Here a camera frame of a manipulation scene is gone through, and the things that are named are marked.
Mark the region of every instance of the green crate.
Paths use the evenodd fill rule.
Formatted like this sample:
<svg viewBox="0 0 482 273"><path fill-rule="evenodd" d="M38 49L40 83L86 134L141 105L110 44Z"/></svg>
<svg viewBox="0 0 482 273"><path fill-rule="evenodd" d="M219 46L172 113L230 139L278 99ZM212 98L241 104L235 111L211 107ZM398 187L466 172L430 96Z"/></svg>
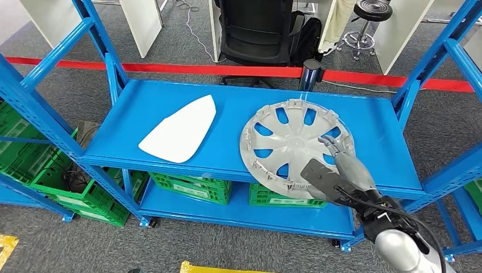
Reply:
<svg viewBox="0 0 482 273"><path fill-rule="evenodd" d="M221 205L227 205L232 189L232 182L203 177L163 175L149 173L159 187L183 195L203 199Z"/></svg>
<svg viewBox="0 0 482 273"><path fill-rule="evenodd" d="M107 222L115 226L123 226L130 214L129 211L118 202L113 202L110 209L106 212L91 212L85 208L71 208L71 210L80 216Z"/></svg>
<svg viewBox="0 0 482 273"><path fill-rule="evenodd" d="M465 185L464 188L479 207L479 213L482 215L482 179L472 181Z"/></svg>
<svg viewBox="0 0 482 273"><path fill-rule="evenodd" d="M0 135L46 139L6 102L0 104ZM29 185L56 150L54 145L0 141L0 172Z"/></svg>
<svg viewBox="0 0 482 273"><path fill-rule="evenodd" d="M70 166L71 162L64 153L61 151L57 152L53 159L47 163L46 169L37 175L30 187L45 193L66 208L83 208L88 212L101 214L109 212L115 199L93 179L90 179L82 193L68 190L62 179L62 173ZM107 174L112 178L117 177L114 180L119 186L123 186L122 171L120 169L109 168L107 169ZM135 198L139 197L147 178L148 175L146 173L132 173L131 180Z"/></svg>
<svg viewBox="0 0 482 273"><path fill-rule="evenodd" d="M317 199L295 199L280 195L261 184L250 184L250 205L324 208L328 203Z"/></svg>

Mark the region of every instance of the person's leg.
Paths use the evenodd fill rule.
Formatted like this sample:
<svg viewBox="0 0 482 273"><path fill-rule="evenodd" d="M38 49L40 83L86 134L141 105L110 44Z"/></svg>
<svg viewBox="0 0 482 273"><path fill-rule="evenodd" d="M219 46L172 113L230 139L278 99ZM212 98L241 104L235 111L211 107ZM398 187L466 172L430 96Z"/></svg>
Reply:
<svg viewBox="0 0 482 273"><path fill-rule="evenodd" d="M322 51L325 55L331 53L336 48L336 43L343 34L356 1L357 0L336 0L333 15L326 30L325 41L322 45Z"/></svg>

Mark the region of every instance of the blue shelf surface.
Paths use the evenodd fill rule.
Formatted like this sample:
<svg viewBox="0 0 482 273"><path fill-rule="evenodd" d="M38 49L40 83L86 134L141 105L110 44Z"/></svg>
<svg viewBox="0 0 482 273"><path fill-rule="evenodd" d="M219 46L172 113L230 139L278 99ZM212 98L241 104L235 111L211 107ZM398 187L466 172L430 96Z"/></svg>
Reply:
<svg viewBox="0 0 482 273"><path fill-rule="evenodd" d="M216 117L191 159L182 164L166 162L138 148L139 142L164 118L208 94L216 104ZM82 161L98 166L256 183L239 153L244 125L265 105L299 98L340 116L352 132L357 156L382 193L407 199L425 194L391 101L384 98L130 80Z"/></svg>
<svg viewBox="0 0 482 273"><path fill-rule="evenodd" d="M464 188L459 188L452 193L457 207L459 207L462 219L474 241L482 240L482 216L479 208L472 200L472 197Z"/></svg>
<svg viewBox="0 0 482 273"><path fill-rule="evenodd" d="M352 214L347 207L333 204L323 209L250 206L249 187L247 183L233 183L231 199L223 206L166 191L151 179L140 203L140 212L155 217L337 239L354 237Z"/></svg>
<svg viewBox="0 0 482 273"><path fill-rule="evenodd" d="M0 186L0 204L16 205L16 206L33 206L36 208L42 208L41 205L36 202L20 195L11 189Z"/></svg>

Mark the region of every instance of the chrome stool leg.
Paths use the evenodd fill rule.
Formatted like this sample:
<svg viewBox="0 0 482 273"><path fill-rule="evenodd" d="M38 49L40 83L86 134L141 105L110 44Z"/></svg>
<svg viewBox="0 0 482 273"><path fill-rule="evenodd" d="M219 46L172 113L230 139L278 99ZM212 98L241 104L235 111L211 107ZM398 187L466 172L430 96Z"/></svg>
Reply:
<svg viewBox="0 0 482 273"><path fill-rule="evenodd" d="M342 50L341 46L346 44L351 47L353 59L355 60L360 59L361 51L369 50L370 55L375 55L375 49L373 48L375 46L375 40L371 35L366 33L369 24L370 21L366 21L360 31L347 32L336 49L340 51Z"/></svg>

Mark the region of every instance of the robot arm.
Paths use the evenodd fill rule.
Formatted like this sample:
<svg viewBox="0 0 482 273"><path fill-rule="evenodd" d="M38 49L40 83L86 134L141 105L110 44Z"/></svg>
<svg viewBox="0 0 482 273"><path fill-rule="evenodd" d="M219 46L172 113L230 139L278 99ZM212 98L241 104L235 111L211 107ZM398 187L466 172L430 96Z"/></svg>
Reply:
<svg viewBox="0 0 482 273"><path fill-rule="evenodd" d="M313 197L322 192L327 201L355 209L366 239L397 271L455 272L445 262L438 243L437 250L428 244L415 222L426 226L407 214L394 199L382 196L363 163L346 153L334 138L324 136L319 141L334 157L339 174L317 159L310 160L301 176L311 184Z"/></svg>

